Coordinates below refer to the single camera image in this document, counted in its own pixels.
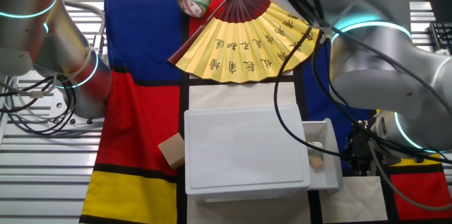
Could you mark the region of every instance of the white square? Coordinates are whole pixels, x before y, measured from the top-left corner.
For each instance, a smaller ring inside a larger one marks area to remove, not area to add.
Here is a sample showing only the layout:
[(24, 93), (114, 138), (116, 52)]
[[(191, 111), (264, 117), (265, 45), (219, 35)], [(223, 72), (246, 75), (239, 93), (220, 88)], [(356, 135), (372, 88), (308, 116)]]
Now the white square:
[(320, 191), (324, 223), (388, 220), (380, 177), (344, 177), (344, 189)]

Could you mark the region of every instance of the fan handle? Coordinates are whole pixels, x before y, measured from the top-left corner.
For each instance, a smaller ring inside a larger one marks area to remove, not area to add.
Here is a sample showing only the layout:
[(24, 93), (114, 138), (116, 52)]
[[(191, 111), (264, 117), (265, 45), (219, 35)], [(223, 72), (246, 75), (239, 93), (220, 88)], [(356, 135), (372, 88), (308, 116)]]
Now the fan handle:
[(185, 43), (168, 59), (168, 62), (175, 65), (179, 60), (184, 56), (184, 54), (189, 50), (191, 45), (195, 42), (195, 40), (198, 38), (198, 36), (203, 32), (204, 28), (209, 24), (209, 22), (212, 20), (212, 18), (215, 16), (215, 14), (220, 10), (223, 5), (226, 4), (227, 0), (224, 0), (216, 9), (215, 11), (207, 18), (207, 21), (203, 23), (201, 26), (199, 26), (198, 30), (190, 36)]

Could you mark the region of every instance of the small wooden cube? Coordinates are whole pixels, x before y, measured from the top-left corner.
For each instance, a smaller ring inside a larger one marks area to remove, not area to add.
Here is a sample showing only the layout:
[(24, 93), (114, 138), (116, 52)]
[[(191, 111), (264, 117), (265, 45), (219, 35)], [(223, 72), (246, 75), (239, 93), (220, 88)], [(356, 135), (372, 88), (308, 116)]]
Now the small wooden cube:
[(185, 143), (179, 133), (159, 144), (158, 148), (173, 170), (185, 163)]

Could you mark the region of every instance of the chinese calligraphy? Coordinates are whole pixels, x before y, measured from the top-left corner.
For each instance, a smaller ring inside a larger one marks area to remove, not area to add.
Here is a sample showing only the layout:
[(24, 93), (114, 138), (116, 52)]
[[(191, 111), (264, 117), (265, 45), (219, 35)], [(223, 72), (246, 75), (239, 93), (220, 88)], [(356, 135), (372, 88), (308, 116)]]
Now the chinese calligraphy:
[(267, 69), (271, 68), (272, 62), (269, 59), (261, 59), (263, 63), (266, 65)]
[(292, 20), (288, 20), (288, 22), (284, 21), (284, 22), (282, 22), (282, 24), (291, 29), (294, 27), (294, 21), (292, 21)]
[[(289, 45), (289, 47), (294, 47), (294, 48), (295, 48), (295, 47), (297, 46), (297, 44), (298, 44), (298, 42), (293, 42), (293, 44)], [(302, 51), (302, 46), (303, 46), (303, 45), (300, 45), (300, 46), (298, 47), (298, 50), (297, 50), (298, 52), (301, 52), (301, 51)]]
[(241, 45), (245, 45), (245, 50), (249, 49), (249, 43), (247, 43), (246, 41), (243, 43), (240, 43)]
[(217, 45), (215, 46), (216, 49), (225, 46), (225, 42), (223, 40), (216, 40), (216, 42), (217, 42)]
[(254, 66), (256, 65), (252, 61), (245, 61), (246, 69), (248, 69), (248, 72), (254, 72)]
[(308, 39), (309, 41), (312, 41), (312, 40), (314, 39), (314, 34), (309, 33), (307, 39)]
[(288, 14), (287, 16), (290, 17), (290, 18), (298, 19), (298, 17), (296, 17), (294, 15), (291, 15), (291, 14)]
[(229, 72), (234, 73), (235, 71), (237, 71), (235, 69), (236, 64), (232, 61), (229, 62)]
[(236, 43), (236, 42), (227, 44), (227, 48), (232, 48), (232, 50), (234, 50), (234, 51), (235, 51), (235, 47), (236, 47), (236, 46), (237, 46), (237, 43)]
[(275, 33), (280, 34), (281, 36), (285, 36), (284, 29), (281, 26), (278, 29), (275, 29)]
[(262, 46), (261, 46), (261, 40), (259, 39), (259, 40), (255, 40), (255, 39), (253, 39), (252, 41), (254, 41), (255, 43), (256, 43), (256, 45), (257, 45), (257, 47), (260, 49), (260, 48), (262, 48)]
[(213, 69), (217, 69), (220, 68), (220, 62), (217, 62), (217, 59), (212, 59), (212, 61), (210, 61), (210, 70), (212, 71)]
[(267, 42), (270, 44), (273, 44), (273, 37), (271, 37), (270, 35), (266, 36)]
[(283, 61), (285, 61), (287, 59), (287, 55), (284, 52), (279, 52), (278, 53), (278, 58), (282, 59)]

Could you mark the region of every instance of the wooden block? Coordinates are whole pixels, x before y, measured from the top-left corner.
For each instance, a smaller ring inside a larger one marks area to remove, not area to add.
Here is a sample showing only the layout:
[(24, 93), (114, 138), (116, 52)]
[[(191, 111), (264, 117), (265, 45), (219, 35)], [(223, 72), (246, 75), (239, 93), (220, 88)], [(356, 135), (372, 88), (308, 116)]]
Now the wooden block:
[(309, 164), (311, 164), (311, 166), (314, 169), (317, 169), (317, 168), (323, 166), (322, 157), (321, 156), (310, 155), (309, 156)]
[(173, 170), (185, 163), (185, 142), (179, 133), (159, 144), (158, 148)]

